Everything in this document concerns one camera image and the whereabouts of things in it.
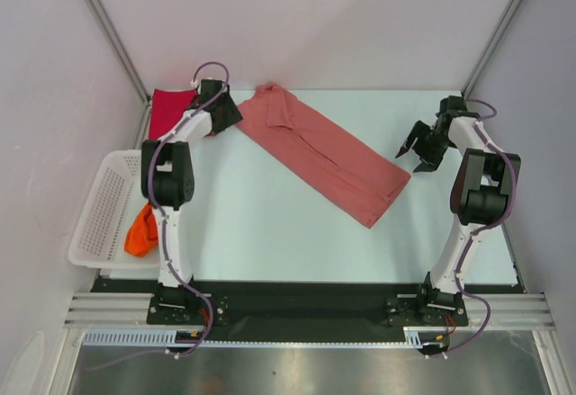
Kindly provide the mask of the salmon pink t shirt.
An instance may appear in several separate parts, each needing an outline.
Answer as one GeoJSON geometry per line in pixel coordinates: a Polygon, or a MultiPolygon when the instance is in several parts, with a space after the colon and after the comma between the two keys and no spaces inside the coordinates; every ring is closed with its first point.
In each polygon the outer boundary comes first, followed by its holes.
{"type": "Polygon", "coordinates": [[[411,175],[277,84],[238,106],[239,129],[340,210],[370,229],[411,175]]]}

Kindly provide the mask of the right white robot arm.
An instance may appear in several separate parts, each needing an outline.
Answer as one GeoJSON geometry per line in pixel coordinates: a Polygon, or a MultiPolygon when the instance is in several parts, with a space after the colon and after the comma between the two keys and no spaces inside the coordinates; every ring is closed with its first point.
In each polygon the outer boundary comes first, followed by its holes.
{"type": "Polygon", "coordinates": [[[496,110],[483,103],[490,114],[481,116],[467,107],[461,96],[442,99],[436,121],[417,121],[397,157],[409,151],[418,155],[416,173],[437,171],[449,148],[462,161],[450,194],[454,222],[444,249],[408,306],[426,325],[439,325],[464,314],[464,277],[484,236],[509,217],[516,198],[521,158],[507,153],[487,134],[484,121],[496,110]]]}

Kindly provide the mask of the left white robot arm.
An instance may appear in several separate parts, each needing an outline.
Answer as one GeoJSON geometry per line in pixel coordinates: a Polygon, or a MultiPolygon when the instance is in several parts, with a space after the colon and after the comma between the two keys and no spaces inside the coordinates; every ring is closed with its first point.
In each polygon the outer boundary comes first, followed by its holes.
{"type": "Polygon", "coordinates": [[[195,191],[193,149],[242,119],[224,80],[196,80],[172,126],[141,144],[141,192],[157,225],[160,286],[188,291],[193,279],[180,223],[195,191]]]}

